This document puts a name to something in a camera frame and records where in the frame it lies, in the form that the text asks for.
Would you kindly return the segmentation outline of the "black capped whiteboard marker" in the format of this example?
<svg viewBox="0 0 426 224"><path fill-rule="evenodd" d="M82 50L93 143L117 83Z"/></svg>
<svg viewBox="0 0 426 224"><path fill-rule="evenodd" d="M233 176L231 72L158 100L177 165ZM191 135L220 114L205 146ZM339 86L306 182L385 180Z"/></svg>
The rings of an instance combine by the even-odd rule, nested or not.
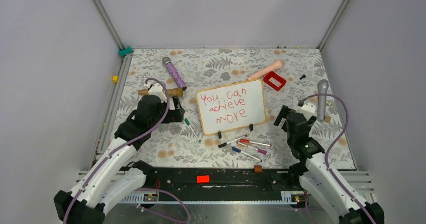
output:
<svg viewBox="0 0 426 224"><path fill-rule="evenodd" d="M240 140L240 139L242 139L242 138L245 138L247 135L242 135L242 136L240 136L240 137L237 137L237 138L235 138L235 139L233 139L233 140L231 140L231 141L227 141L227 142L224 142L224 143L222 143L222 144L219 144L218 145L218 147L219 148L223 148L223 147L225 147L226 145L228 145L228 144L231 144L231 143L233 143L233 142L236 142L237 140Z"/></svg>

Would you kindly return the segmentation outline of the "yellow framed whiteboard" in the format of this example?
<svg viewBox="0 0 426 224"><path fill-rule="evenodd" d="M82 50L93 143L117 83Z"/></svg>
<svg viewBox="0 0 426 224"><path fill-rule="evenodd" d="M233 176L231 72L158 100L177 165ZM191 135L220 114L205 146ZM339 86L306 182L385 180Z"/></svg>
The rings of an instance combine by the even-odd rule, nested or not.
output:
<svg viewBox="0 0 426 224"><path fill-rule="evenodd" d="M260 79L200 90L197 107L204 135L216 135L266 122L264 83Z"/></svg>

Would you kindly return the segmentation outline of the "red rectangular plastic box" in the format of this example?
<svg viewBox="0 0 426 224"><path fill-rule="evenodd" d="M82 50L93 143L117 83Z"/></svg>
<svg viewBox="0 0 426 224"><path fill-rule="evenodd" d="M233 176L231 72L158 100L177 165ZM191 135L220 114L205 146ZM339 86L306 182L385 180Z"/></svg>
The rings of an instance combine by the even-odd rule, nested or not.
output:
<svg viewBox="0 0 426 224"><path fill-rule="evenodd" d="M275 91L280 91L286 85L286 83L287 83L286 79L284 79L283 77L279 76L274 71L271 71L271 72L267 73L264 76L263 81L268 86L270 86L271 88L273 88Z"/></svg>

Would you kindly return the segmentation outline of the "pink toy microphone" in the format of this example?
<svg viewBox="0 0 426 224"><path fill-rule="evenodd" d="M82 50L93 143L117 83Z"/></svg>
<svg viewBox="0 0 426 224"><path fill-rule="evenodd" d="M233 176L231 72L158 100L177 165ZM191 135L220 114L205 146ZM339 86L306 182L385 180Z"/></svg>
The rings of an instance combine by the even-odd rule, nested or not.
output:
<svg viewBox="0 0 426 224"><path fill-rule="evenodd" d="M262 70L259 70L256 73L249 76L248 80L258 79L258 78L268 74L269 72L281 69L284 65L285 65L284 60L277 60L273 64L271 64L270 66L267 66L267 67L263 68Z"/></svg>

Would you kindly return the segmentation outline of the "magenta capped whiteboard marker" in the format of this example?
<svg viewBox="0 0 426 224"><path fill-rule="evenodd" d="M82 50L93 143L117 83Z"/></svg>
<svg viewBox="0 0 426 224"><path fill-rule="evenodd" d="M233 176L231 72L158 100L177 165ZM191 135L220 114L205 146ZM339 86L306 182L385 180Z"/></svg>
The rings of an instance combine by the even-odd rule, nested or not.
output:
<svg viewBox="0 0 426 224"><path fill-rule="evenodd" d="M264 154L264 155L266 155L266 154L267 154L267 151L262 150L262 149L259 149L259 148L257 148L257 147L253 147L253 146L247 145L247 144L242 143L242 142L237 142L237 144L239 144L239 145L241 145L241 146L244 146L244 147L246 147L246 148L249 148L249 149L255 150L255 151L257 151L258 153L261 153L261 154Z"/></svg>

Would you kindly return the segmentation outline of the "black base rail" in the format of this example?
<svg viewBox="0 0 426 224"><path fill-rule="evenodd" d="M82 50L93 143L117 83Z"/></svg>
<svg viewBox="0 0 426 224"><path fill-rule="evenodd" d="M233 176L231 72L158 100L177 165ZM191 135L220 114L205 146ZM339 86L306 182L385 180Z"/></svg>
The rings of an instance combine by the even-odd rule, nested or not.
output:
<svg viewBox="0 0 426 224"><path fill-rule="evenodd" d="M209 175L209 183L197 184L198 175ZM142 188L153 188L159 201L183 202L283 202L298 204L307 191L289 182L286 170L165 168L151 170Z"/></svg>

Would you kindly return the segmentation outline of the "red tape label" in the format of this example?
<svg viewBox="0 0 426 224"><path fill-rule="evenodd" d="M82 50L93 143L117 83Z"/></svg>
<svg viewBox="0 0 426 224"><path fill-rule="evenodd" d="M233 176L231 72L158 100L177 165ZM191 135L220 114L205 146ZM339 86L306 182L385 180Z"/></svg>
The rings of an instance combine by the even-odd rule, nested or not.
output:
<svg viewBox="0 0 426 224"><path fill-rule="evenodd" d="M198 175L196 177L197 184L200 183L209 183L210 182L210 176L209 175Z"/></svg>

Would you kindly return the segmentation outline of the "blue capped whiteboard marker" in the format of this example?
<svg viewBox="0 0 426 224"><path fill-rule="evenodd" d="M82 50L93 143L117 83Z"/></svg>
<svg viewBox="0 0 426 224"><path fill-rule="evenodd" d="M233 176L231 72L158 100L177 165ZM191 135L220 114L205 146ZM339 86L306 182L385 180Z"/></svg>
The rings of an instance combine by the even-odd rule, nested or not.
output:
<svg viewBox="0 0 426 224"><path fill-rule="evenodd" d="M237 152L237 153L240 153L242 155L245 155L245 156L247 156L247 157L249 157L251 159L254 159L254 160L258 161L258 162L262 162L262 160L260 158L257 158L255 156L249 154L249 153L246 153L246 152L242 151L241 149L238 149L237 147L232 146L232 150L234 152Z"/></svg>

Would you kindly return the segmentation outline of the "red capped whiteboard marker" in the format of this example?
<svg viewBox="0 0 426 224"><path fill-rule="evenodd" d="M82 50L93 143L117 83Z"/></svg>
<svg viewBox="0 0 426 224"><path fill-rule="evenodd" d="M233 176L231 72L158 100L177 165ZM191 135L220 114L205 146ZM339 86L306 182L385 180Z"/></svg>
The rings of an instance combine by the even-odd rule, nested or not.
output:
<svg viewBox="0 0 426 224"><path fill-rule="evenodd" d="M250 141L248 139L240 139L240 143L254 144L254 145L260 145L260 146L267 146L267 147L271 147L272 146L271 144L254 142L254 141Z"/></svg>

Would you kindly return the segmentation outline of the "silver toy microphone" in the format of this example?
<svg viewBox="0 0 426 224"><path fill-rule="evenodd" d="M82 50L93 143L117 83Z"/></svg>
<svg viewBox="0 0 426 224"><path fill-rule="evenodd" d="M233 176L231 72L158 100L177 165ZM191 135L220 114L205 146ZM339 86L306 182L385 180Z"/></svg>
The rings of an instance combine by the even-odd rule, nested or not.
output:
<svg viewBox="0 0 426 224"><path fill-rule="evenodd" d="M325 94L329 88L329 82L326 79L322 79L317 84L318 93ZM323 122L326 117L326 105L327 97L325 95L318 96L317 100L317 120Z"/></svg>

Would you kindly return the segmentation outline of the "purple glitter toy microphone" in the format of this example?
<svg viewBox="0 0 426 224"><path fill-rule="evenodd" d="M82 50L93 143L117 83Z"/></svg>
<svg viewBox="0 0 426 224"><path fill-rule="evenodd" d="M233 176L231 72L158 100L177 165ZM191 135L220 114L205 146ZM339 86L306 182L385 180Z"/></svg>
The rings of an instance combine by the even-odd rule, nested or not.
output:
<svg viewBox="0 0 426 224"><path fill-rule="evenodd" d="M169 57L163 57L162 63L166 67L168 73L172 76L172 79L174 80L178 88L181 88L183 91L185 91L187 89L187 86L180 74L178 73L177 69L175 68L174 64L172 63L171 59Z"/></svg>

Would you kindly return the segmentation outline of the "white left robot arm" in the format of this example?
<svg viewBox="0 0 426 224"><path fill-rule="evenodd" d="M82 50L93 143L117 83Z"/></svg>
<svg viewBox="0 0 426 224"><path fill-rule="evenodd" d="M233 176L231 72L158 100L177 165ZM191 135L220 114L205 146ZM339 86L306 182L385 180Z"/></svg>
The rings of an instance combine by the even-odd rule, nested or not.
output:
<svg viewBox="0 0 426 224"><path fill-rule="evenodd" d="M144 161L136 161L123 177L111 181L155 128L182 122L183 115L176 96L167 101L156 95L143 96L89 172L70 191L60 190L54 196L59 219L63 223L103 223L106 214L132 191L152 188L157 183L156 169Z"/></svg>

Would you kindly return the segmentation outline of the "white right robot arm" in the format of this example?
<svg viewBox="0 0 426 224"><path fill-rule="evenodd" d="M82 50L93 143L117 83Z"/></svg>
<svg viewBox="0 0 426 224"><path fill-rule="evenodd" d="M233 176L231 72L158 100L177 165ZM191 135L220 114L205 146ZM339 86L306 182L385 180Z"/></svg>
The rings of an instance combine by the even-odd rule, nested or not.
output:
<svg viewBox="0 0 426 224"><path fill-rule="evenodd" d="M361 196L326 161L326 152L309 132L316 116L282 106L274 125L283 124L287 144L298 163L288 169L288 183L311 194L335 223L384 223L384 211Z"/></svg>

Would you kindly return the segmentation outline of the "green capped whiteboard marker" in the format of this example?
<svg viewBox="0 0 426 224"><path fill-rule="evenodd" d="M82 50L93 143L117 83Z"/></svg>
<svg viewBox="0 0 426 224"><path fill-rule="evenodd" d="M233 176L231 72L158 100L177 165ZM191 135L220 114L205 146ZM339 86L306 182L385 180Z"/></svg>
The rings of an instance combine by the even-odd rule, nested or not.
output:
<svg viewBox="0 0 426 224"><path fill-rule="evenodd" d="M189 127L189 129L191 130L191 132L194 134L194 136L195 136L195 138L197 139L197 141L200 143L200 142L201 142L201 140L200 140L200 138L198 137L197 133L195 132L194 128L192 127L192 125L191 125L190 121L189 121L187 118L185 118L185 119L184 119L184 121L185 121L185 123L187 124L187 126Z"/></svg>

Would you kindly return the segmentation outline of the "brown cylinder block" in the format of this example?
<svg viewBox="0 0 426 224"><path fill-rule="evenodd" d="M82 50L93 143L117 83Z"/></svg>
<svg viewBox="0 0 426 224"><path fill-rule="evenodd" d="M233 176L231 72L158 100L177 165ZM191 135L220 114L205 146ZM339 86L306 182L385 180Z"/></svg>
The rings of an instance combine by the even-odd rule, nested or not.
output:
<svg viewBox="0 0 426 224"><path fill-rule="evenodd" d="M254 165L253 170L255 173L262 173L263 172L263 168L261 165Z"/></svg>

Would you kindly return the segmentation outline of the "teal corner clamp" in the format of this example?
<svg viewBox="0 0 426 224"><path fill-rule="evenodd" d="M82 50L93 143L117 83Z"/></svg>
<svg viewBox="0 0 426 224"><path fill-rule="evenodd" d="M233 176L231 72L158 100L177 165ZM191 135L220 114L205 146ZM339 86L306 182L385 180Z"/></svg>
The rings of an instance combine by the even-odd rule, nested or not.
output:
<svg viewBox="0 0 426 224"><path fill-rule="evenodd" d="M130 46L127 47L127 48L125 48L125 49L123 49L123 50L118 51L118 55L120 57L125 57L125 56L127 56L127 55L129 55L131 53L133 53L133 49Z"/></svg>

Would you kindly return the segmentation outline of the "floral patterned table mat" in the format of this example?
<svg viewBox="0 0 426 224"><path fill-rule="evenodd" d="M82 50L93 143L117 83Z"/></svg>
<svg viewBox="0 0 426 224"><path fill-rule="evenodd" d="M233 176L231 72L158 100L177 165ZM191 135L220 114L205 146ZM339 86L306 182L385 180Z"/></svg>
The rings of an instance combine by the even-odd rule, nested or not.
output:
<svg viewBox="0 0 426 224"><path fill-rule="evenodd" d="M232 146L257 158L265 168L287 168L296 162L286 142L285 132L274 121L283 105L297 107L297 102L317 93L317 83L326 79L327 74L322 56L317 49L137 49L125 64L124 85L119 105L113 114L109 129L99 148L105 150L118 126L137 107L140 100L138 90L144 88L144 81L153 77L173 89L176 83L162 64L163 57L169 57L184 80L187 89L180 100L185 117L200 138L199 143L185 123L161 124L131 161L142 160L157 167L215 167L251 168L254 159L234 152ZM286 79L286 85L275 91L264 87L266 115L264 124L253 131L247 128L229 131L219 139L202 133L195 95L198 91L245 81L257 71L284 60L285 65L277 74ZM267 151L267 154L237 144L240 140L219 148L218 145L242 135L243 139L271 144L271 147L247 144Z"/></svg>

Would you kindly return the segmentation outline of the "small tan wooden block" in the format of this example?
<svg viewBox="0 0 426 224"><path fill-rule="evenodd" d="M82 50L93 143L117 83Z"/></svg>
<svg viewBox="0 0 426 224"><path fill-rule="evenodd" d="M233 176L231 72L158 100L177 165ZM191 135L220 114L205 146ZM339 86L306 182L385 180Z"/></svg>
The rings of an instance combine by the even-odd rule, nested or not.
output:
<svg viewBox="0 0 426 224"><path fill-rule="evenodd" d="M325 116L324 122L329 124L331 122L331 120L332 120L331 116Z"/></svg>

